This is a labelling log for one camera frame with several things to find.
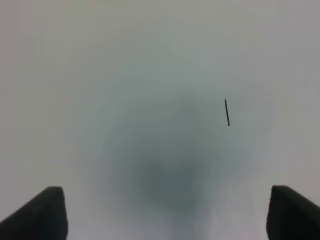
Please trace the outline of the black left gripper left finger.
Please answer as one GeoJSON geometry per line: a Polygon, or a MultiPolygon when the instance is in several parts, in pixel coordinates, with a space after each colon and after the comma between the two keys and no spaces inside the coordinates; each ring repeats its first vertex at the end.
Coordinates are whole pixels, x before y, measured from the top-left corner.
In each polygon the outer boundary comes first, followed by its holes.
{"type": "Polygon", "coordinates": [[[2,240],[66,240],[68,217],[64,190],[50,186],[0,222],[2,240]]]}

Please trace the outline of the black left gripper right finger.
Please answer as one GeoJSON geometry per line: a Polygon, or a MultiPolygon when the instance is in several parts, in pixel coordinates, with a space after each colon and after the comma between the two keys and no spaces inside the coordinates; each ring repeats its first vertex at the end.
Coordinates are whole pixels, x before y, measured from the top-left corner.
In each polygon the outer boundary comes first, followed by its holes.
{"type": "Polygon", "coordinates": [[[319,240],[320,207],[285,185],[274,185],[266,218],[270,240],[319,240]]]}

